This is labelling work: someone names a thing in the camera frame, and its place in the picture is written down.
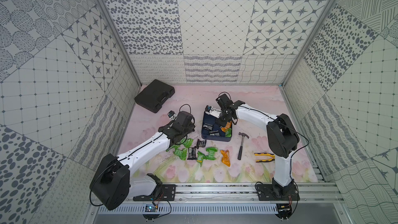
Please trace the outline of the light green cookie packet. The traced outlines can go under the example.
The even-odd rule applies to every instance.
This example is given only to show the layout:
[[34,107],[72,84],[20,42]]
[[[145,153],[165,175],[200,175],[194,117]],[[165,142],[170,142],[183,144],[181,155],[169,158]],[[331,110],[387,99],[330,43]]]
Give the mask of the light green cookie packet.
[[198,156],[197,156],[197,163],[199,163],[200,167],[203,164],[203,161],[206,159],[206,155],[200,151],[198,151]]

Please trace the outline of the orange cookie packet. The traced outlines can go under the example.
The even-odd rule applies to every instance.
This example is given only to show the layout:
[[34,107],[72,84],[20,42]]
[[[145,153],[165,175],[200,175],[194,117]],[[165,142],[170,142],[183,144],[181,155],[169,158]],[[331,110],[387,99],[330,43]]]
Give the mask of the orange cookie packet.
[[221,150],[220,153],[222,155],[221,162],[227,167],[230,167],[231,162],[230,162],[229,150]]

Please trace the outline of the small black checkered packet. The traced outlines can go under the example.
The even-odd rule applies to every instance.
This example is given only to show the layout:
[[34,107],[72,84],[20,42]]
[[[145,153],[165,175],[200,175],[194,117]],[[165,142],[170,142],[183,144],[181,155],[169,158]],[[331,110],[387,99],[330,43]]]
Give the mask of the small black checkered packet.
[[197,149],[199,149],[199,148],[204,148],[204,147],[206,147],[206,143],[207,143],[206,140],[198,140],[198,141],[197,141],[197,144],[196,144],[196,148],[197,148]]

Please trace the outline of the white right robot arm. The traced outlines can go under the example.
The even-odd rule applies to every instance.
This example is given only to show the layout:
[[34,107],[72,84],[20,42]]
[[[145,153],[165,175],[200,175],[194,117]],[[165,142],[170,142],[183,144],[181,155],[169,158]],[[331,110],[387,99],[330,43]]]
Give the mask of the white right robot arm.
[[271,184],[255,183],[259,200],[299,201],[299,189],[292,176],[292,157],[297,152],[301,134],[286,114],[270,115],[252,108],[243,101],[233,102],[226,93],[216,102],[221,113],[216,123],[225,126],[233,120],[245,120],[266,131],[268,146],[275,155],[275,173]]

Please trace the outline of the black cookie packet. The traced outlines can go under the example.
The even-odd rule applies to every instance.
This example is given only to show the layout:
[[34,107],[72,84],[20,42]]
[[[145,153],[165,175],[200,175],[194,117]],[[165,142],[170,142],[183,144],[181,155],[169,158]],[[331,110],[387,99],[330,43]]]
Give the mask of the black cookie packet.
[[188,148],[188,160],[197,160],[197,148],[189,147]]

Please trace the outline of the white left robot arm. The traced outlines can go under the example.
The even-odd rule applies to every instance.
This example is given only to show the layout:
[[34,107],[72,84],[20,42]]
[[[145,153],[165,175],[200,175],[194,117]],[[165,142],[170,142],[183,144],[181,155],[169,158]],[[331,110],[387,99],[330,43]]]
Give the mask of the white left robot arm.
[[152,173],[141,178],[132,178],[141,166],[157,154],[166,151],[181,140],[186,139],[195,129],[194,116],[180,111],[171,121],[159,127],[150,139],[137,147],[117,156],[107,154],[100,162],[89,186],[89,200],[93,206],[92,195],[113,210],[127,198],[149,199],[155,201],[162,196],[163,183]]

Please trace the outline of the dark blue storage box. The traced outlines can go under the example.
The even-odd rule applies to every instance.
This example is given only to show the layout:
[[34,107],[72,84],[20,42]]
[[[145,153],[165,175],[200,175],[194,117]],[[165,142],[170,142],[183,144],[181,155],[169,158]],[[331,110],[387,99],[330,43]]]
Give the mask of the dark blue storage box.
[[205,140],[229,142],[232,138],[232,121],[221,127],[216,120],[216,117],[204,112],[201,137]]

